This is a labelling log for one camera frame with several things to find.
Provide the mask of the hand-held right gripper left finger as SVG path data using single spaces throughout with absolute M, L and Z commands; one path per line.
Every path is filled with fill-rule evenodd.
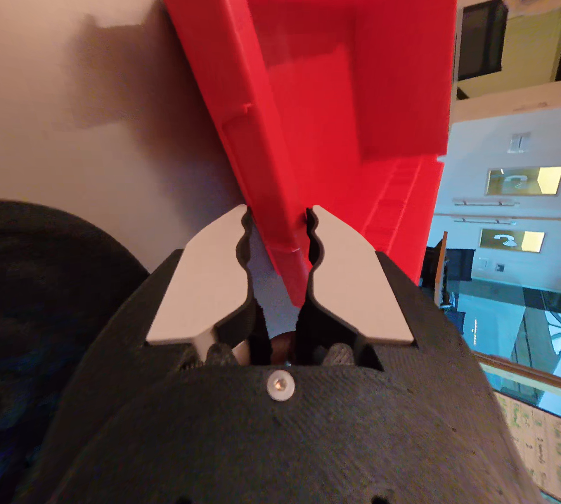
M 251 211 L 240 204 L 186 245 L 146 335 L 150 346 L 190 344 L 201 361 L 214 344 L 250 363 L 256 299 L 248 269 Z

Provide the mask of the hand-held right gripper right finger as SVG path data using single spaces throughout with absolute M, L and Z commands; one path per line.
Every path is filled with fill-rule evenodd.
M 366 341 L 413 344 L 375 248 L 319 205 L 307 211 L 311 271 L 307 297 L 321 315 Z

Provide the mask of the red plastic bin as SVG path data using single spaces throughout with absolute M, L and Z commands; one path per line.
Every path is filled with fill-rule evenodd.
M 273 268 L 304 302 L 321 206 L 419 283 L 457 0 L 164 0 Z

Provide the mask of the black office chair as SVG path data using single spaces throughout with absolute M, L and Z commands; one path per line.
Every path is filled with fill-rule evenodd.
M 472 280 L 475 249 L 447 248 L 445 254 L 445 276 L 447 281 L 468 282 Z

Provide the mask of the black honeycomb pad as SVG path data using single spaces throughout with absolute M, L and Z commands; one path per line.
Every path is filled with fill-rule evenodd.
M 31 476 L 82 357 L 148 276 L 90 222 L 1 200 L 1 503 Z

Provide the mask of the yellow phone sign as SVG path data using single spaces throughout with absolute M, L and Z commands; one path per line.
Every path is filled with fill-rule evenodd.
M 484 228 L 481 230 L 479 248 L 538 254 L 545 236 L 544 232 Z

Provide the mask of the handwritten list whiteboard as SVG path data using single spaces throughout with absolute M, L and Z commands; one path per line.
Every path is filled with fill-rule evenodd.
M 495 391 L 510 437 L 546 500 L 560 503 L 560 417 Z

